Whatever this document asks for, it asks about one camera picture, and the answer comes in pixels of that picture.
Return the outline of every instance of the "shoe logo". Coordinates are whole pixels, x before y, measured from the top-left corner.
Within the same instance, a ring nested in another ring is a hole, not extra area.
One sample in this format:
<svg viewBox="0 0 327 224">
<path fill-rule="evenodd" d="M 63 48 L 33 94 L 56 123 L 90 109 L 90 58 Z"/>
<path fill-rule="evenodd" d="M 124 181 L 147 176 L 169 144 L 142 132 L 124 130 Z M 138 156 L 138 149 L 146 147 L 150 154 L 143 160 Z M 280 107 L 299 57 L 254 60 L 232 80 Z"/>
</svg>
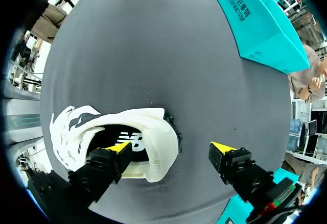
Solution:
<svg viewBox="0 0 327 224">
<path fill-rule="evenodd" d="M 130 141 L 132 143 L 133 152 L 141 152 L 145 150 L 145 146 L 142 140 L 142 133 L 128 133 L 128 132 L 121 132 L 116 145 L 119 145 L 124 142 Z"/>
</svg>

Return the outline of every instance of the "black mount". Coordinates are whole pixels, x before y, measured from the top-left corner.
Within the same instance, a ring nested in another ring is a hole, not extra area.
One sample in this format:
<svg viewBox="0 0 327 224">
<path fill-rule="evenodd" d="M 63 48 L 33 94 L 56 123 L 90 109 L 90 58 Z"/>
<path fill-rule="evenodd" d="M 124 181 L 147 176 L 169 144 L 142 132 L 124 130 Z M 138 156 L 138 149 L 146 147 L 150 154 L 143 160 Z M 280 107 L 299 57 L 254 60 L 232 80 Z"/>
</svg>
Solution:
<svg viewBox="0 0 327 224">
<path fill-rule="evenodd" d="M 245 148 L 230 150 L 223 155 L 213 144 L 209 148 L 209 160 L 225 185 L 231 184 L 244 202 L 253 206 L 247 223 L 283 223 L 289 213 L 283 209 L 292 205 L 301 186 L 284 178 L 273 182 L 272 171 L 265 171 Z"/>
</svg>

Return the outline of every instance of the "shelf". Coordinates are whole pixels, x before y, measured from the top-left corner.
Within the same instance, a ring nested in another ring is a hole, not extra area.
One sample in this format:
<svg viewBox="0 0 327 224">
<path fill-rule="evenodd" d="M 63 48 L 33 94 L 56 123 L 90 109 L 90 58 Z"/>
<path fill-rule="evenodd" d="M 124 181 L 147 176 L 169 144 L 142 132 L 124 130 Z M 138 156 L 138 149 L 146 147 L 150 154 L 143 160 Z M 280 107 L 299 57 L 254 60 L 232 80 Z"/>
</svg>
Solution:
<svg viewBox="0 0 327 224">
<path fill-rule="evenodd" d="M 315 163 L 315 164 L 325 164 L 325 165 L 327 165 L 327 161 L 316 159 L 316 158 L 313 158 L 313 157 L 310 157 L 310 156 L 305 156 L 305 155 L 299 154 L 299 153 L 294 153 L 292 151 L 286 151 L 286 152 L 293 155 L 296 158 L 299 158 L 299 159 L 303 159 L 303 160 L 306 160 L 306 161 L 309 161 L 309 162 L 312 162 L 312 163 Z"/>
</svg>

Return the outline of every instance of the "turquoise packaging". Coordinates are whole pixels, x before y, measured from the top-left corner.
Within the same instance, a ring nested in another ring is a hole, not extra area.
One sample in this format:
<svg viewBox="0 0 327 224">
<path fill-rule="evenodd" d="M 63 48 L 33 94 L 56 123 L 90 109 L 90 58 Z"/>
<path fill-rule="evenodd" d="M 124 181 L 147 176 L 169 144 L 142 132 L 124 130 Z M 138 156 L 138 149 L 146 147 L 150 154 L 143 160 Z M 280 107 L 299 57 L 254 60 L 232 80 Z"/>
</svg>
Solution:
<svg viewBox="0 0 327 224">
<path fill-rule="evenodd" d="M 284 73 L 310 67 L 292 23 L 274 0 L 218 0 L 243 58 Z"/>
<path fill-rule="evenodd" d="M 285 177 L 291 179 L 294 183 L 296 183 L 299 178 L 293 173 L 278 168 L 274 172 L 274 183 L 279 183 Z M 251 204 L 245 203 L 238 195 L 234 196 L 229 200 L 217 224 L 246 224 L 245 220 L 252 210 L 253 207 Z"/>
</svg>

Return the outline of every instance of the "wristwatch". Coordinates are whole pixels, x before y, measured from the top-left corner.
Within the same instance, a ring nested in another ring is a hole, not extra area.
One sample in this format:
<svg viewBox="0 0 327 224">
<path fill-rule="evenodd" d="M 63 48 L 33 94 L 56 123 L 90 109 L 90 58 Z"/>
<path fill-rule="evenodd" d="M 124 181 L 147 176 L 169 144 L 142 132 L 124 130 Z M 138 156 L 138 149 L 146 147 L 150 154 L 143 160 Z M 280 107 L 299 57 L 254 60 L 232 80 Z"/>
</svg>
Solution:
<svg viewBox="0 0 327 224">
<path fill-rule="evenodd" d="M 308 85 L 308 92 L 312 94 L 312 89 L 310 89 L 309 85 Z"/>
</svg>

